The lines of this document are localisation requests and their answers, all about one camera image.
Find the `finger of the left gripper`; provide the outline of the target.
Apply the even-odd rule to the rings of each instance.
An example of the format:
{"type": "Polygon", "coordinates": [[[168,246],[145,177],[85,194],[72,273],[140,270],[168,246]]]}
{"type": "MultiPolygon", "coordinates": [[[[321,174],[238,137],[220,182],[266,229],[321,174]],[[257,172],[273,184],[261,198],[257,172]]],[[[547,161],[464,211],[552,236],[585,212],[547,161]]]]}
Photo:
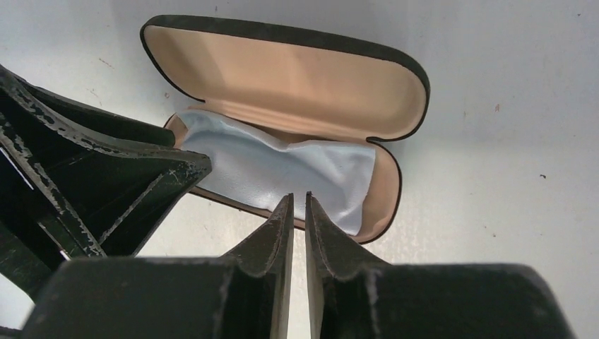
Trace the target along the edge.
{"type": "Polygon", "coordinates": [[[36,299],[65,261],[136,255],[211,169],[174,134],[1,70],[1,274],[36,299]]]}

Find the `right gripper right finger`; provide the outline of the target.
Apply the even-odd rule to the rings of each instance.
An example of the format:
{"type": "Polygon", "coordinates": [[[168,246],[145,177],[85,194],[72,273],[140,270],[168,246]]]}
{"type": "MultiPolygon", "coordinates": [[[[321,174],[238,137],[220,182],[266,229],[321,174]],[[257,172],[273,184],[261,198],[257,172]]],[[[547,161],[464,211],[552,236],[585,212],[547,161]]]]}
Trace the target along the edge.
{"type": "Polygon", "coordinates": [[[305,242],[313,338],[573,338],[548,284],[505,263],[393,265],[312,195],[305,242]]]}

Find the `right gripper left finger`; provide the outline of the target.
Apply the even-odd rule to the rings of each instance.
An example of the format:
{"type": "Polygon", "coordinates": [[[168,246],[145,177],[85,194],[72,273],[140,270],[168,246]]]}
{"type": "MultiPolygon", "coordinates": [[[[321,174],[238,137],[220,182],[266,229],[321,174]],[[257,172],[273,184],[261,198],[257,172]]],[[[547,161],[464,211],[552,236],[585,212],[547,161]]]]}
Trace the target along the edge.
{"type": "Polygon", "coordinates": [[[19,337],[285,338],[293,203],[219,257],[69,261],[19,337]]]}

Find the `black glasses case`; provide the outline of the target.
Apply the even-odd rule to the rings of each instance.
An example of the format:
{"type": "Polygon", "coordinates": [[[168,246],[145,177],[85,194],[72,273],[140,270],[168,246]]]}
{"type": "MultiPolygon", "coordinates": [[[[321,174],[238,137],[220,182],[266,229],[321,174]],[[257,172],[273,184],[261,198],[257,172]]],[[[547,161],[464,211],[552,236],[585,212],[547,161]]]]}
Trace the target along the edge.
{"type": "MultiPolygon", "coordinates": [[[[194,104],[174,113],[166,128],[181,148],[186,129],[175,115],[213,112],[282,141],[339,141],[371,146],[376,157],[362,208],[361,244],[391,226],[402,190],[397,159],[386,143],[413,135],[430,100],[426,71],[406,53],[327,32],[247,20],[160,15],[140,30],[159,74],[194,104]]],[[[200,189],[192,193],[267,218],[200,189]]],[[[295,226],[305,224],[304,194],[294,194],[295,226]]]]}

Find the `light blue cleaning cloth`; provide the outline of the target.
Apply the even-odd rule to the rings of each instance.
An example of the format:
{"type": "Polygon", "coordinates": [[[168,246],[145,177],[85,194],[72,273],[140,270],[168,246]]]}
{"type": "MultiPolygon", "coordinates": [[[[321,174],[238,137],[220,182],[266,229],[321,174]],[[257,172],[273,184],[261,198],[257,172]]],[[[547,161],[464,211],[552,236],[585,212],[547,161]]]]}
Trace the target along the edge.
{"type": "Polygon", "coordinates": [[[251,208],[273,210],[286,194],[316,196],[349,235],[362,226],[375,149],[339,141],[282,141],[223,115],[188,110],[175,115],[186,129],[181,148],[207,155],[212,171],[198,187],[251,208]]]}

